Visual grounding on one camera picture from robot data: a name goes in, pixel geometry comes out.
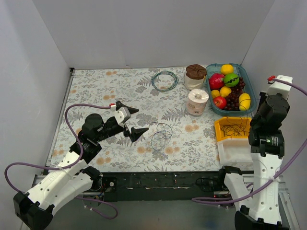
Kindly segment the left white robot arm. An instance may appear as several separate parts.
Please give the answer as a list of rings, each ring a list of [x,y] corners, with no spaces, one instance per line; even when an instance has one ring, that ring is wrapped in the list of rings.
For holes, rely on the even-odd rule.
[[[98,191],[102,174],[89,163],[102,149],[100,142],[123,133],[137,141],[147,128],[128,128],[126,122],[137,113],[136,108],[117,101],[107,106],[113,116],[103,121],[101,115],[86,117],[81,131],[74,134],[76,142],[56,167],[37,185],[26,192],[18,191],[13,198],[15,214],[31,230],[44,230],[56,212],[83,191]]]

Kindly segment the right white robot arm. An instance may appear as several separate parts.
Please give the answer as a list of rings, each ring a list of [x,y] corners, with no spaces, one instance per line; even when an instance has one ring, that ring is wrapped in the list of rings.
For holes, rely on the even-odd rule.
[[[279,171],[284,156],[280,127],[290,106],[281,93],[261,96],[250,122],[248,142],[253,161],[253,192],[249,193],[239,168],[224,166],[218,187],[229,190],[235,202],[235,229],[284,230],[279,211]]]

